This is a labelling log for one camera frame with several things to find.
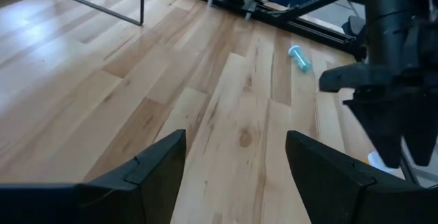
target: blue water bottle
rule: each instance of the blue water bottle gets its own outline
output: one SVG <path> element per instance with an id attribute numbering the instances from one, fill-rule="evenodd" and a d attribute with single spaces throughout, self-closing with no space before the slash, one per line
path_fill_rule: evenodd
<path id="1" fill-rule="evenodd" d="M 302 49 L 298 45 L 294 45 L 289 49 L 289 56 L 294 59 L 295 63 L 298 65 L 303 73 L 306 73 L 312 67 L 312 64 L 307 59 L 307 57 L 302 52 Z"/>

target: wood grain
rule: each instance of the wood grain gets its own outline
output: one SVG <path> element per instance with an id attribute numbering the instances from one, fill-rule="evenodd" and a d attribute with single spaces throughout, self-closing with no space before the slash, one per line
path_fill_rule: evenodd
<path id="1" fill-rule="evenodd" d="M 138 0 L 90 1 L 138 16 Z M 310 223 L 286 131 L 366 158 L 351 92 L 317 85 L 354 60 L 202 1 L 145 2 L 137 27 L 71 0 L 0 1 L 0 181 L 88 181 L 186 129 L 173 224 Z"/>

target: metal table leg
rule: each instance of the metal table leg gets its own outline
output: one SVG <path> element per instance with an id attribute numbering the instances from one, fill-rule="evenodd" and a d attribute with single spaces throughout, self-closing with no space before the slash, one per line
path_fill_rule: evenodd
<path id="1" fill-rule="evenodd" d="M 144 22 L 144 0 L 140 0 L 140 21 L 137 21 L 135 19 L 129 18 L 129 17 L 125 16 L 125 15 L 119 14 L 119 13 L 117 13 L 115 11 L 111 11 L 111 10 L 109 10 L 107 8 L 104 8 L 104 7 L 100 6 L 100 5 L 96 5 L 96 4 L 91 3 L 89 1 L 86 1 L 86 0 L 73 0 L 73 1 L 77 1 L 79 3 L 82 3 L 84 5 L 89 6 L 91 8 L 94 8 L 96 10 L 104 12 L 106 14 L 115 16 L 115 17 L 117 17 L 117 18 L 119 18 L 121 20 L 133 23 L 134 25 L 141 26 L 141 25 L 143 25 L 143 22 Z"/>

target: wooden floor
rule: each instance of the wooden floor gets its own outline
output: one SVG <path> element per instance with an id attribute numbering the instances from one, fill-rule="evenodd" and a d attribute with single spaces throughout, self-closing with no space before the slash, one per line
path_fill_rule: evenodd
<path id="1" fill-rule="evenodd" d="M 138 0 L 89 1 L 138 17 Z M 350 56 L 205 2 L 146 0 L 137 27 L 71 0 L 0 0 L 0 22 L 1 182 L 87 181 L 183 128 L 172 223 L 308 223 L 286 131 L 373 150 L 341 105 L 351 92 L 318 92 Z"/>

